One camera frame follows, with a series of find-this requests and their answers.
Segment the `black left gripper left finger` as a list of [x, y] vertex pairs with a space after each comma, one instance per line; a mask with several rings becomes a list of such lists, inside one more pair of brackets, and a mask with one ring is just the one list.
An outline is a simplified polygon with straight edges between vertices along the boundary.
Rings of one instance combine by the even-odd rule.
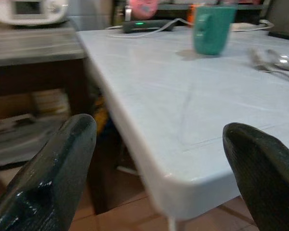
[[0, 197], [0, 231], [70, 228], [96, 145], [88, 114], [70, 117], [28, 161]]

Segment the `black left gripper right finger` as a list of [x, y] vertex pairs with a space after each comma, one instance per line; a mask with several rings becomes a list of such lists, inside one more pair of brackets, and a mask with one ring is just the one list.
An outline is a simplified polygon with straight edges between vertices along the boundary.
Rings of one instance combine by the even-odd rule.
[[289, 148], [242, 123], [224, 126], [223, 148], [258, 229], [289, 231]]

